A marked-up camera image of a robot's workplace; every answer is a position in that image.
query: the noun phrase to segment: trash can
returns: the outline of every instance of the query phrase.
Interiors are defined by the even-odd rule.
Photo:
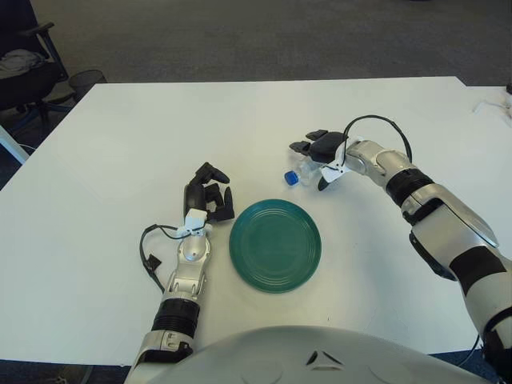
[[[106,79],[100,70],[84,70],[71,76],[68,83],[74,90],[73,99],[79,102],[94,84],[106,83]]]

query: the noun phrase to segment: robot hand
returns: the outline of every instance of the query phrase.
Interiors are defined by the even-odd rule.
[[[205,162],[196,171],[194,178],[185,186],[183,216],[186,217],[189,210],[194,208],[206,212],[206,222],[221,222],[234,218],[231,188],[226,188],[224,198],[222,198],[217,183],[204,186],[212,179],[223,184],[230,182],[230,178],[223,172]],[[211,212],[206,208],[208,202],[215,203],[217,206],[215,211]]]
[[[325,164],[320,169],[322,178],[318,182],[318,190],[324,190],[346,171],[343,169],[340,159],[345,148],[342,144],[348,137],[344,133],[327,130],[310,132],[306,137],[313,142],[293,142],[290,144],[290,148],[304,156],[310,156],[314,162]]]

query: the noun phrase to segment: floor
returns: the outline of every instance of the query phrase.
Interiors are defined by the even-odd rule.
[[[109,82],[210,82],[455,75],[510,80],[509,0],[37,0],[68,71]],[[64,94],[65,84],[52,96]],[[9,128],[20,118],[0,113]],[[52,114],[52,126],[63,118]],[[38,121],[16,139],[37,147]],[[0,148],[0,189],[19,164]],[[458,362],[464,353],[436,357]],[[464,367],[496,382],[477,350]],[[0,361],[0,382],[123,382],[128,367]]]

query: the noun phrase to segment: black chair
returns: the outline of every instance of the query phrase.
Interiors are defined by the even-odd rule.
[[[10,128],[15,132],[28,122],[41,116],[43,133],[50,130],[48,112],[69,112],[70,107],[60,106],[73,97],[44,102],[55,84],[68,79],[66,68],[52,43],[48,30],[52,22],[38,24],[29,0],[0,0],[0,57],[16,49],[38,52],[45,58],[52,58],[40,67],[12,78],[0,79],[0,111],[16,108],[26,115]]]

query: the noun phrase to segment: plastic bottle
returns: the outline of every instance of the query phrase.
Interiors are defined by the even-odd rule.
[[[292,170],[285,173],[285,180],[289,186],[294,186],[299,182],[304,186],[308,186],[313,181],[313,178],[319,173],[320,166],[319,162],[314,162],[311,158],[306,157]]]

